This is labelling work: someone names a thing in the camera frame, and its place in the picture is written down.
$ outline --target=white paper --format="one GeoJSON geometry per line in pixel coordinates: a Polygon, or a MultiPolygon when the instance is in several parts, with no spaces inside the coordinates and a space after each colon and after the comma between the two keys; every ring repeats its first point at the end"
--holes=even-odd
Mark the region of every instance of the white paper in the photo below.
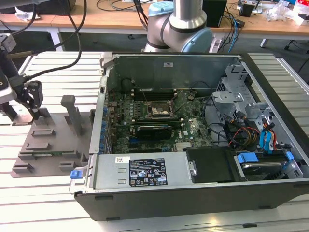
{"type": "MultiPolygon", "coordinates": [[[[15,16],[19,18],[20,20],[23,20],[25,22],[28,22],[32,19],[33,12],[24,12],[19,10],[17,7],[15,7],[16,13],[15,16]]],[[[40,17],[38,14],[35,15],[35,19],[39,19],[40,17]]]]}

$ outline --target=power supply label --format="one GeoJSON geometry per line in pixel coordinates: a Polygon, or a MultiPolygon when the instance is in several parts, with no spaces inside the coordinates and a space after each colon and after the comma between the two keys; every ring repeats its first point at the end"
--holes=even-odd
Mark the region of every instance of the power supply label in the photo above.
{"type": "Polygon", "coordinates": [[[131,187],[167,185],[164,158],[130,159],[129,184],[131,187]]]}

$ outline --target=motherboard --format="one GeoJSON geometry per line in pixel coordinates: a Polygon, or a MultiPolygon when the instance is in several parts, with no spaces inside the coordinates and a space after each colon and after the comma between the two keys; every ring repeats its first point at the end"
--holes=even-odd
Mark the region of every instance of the motherboard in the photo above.
{"type": "Polygon", "coordinates": [[[183,151],[212,145],[202,117],[207,96],[189,90],[109,92],[112,153],[183,151]]]}

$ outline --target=connector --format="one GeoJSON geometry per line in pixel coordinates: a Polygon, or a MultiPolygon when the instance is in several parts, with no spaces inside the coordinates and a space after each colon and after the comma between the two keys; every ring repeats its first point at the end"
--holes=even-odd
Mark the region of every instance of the connector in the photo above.
{"type": "Polygon", "coordinates": [[[225,119],[226,122],[229,122],[229,123],[233,123],[235,121],[231,116],[226,115],[226,114],[223,115],[223,118],[225,119]]]}
{"type": "Polygon", "coordinates": [[[275,123],[270,123],[267,127],[263,128],[262,131],[268,131],[270,129],[273,129],[275,127],[275,123]]]}
{"type": "Polygon", "coordinates": [[[247,116],[242,112],[242,111],[237,111],[236,115],[240,118],[240,119],[244,119],[247,118],[247,116]]]}

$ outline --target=blue cable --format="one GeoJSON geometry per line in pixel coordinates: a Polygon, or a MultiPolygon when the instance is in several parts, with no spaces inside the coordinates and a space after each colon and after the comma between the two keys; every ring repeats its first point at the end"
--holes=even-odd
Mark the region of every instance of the blue cable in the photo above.
{"type": "Polygon", "coordinates": [[[234,46],[234,43],[235,43],[235,38],[236,38],[236,31],[237,31],[237,25],[236,25],[236,21],[235,21],[235,19],[233,19],[233,18],[231,18],[233,21],[234,21],[234,36],[233,36],[233,40],[232,40],[232,44],[231,44],[231,46],[230,46],[230,48],[229,48],[229,50],[228,50],[228,52],[227,53],[230,53],[230,51],[232,50],[232,48],[233,48],[233,46],[234,46]]]}

